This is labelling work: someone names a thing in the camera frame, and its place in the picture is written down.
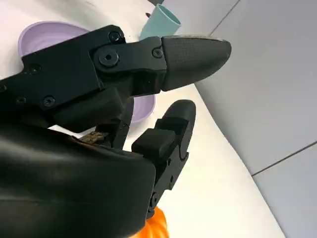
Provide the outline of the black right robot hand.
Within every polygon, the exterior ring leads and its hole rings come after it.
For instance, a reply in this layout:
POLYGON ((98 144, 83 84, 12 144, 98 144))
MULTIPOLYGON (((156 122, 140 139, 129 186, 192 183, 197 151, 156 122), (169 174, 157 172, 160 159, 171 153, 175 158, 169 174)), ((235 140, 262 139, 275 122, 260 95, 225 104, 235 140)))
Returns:
POLYGON ((177 100, 124 151, 133 99, 217 72, 231 44, 202 36, 134 43, 109 25, 22 58, 0 82, 0 235, 127 238, 183 170, 196 119, 177 100))

